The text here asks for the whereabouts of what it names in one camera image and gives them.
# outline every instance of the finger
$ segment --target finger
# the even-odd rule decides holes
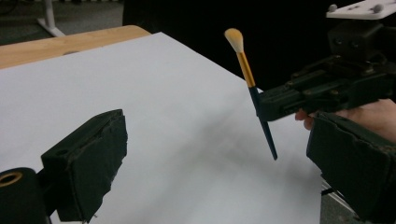
[[[295,118],[296,120],[303,120],[303,119],[308,118],[308,115],[306,114],[305,111],[303,111],[303,110],[300,108],[299,111],[297,111],[297,112],[295,113],[294,118]]]
[[[314,124],[314,119],[313,118],[311,118],[311,117],[307,117],[305,120],[304,120],[304,127],[307,129],[307,130],[311,130],[312,129],[312,125]]]
[[[335,115],[338,115],[340,117],[348,118],[348,110],[339,110],[334,113]]]

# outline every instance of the white sheet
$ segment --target white sheet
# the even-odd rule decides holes
[[[319,223],[303,124],[270,122],[274,161],[245,81],[165,34],[0,70],[0,96],[0,171],[38,172],[83,122],[123,109],[128,155],[92,224]]]

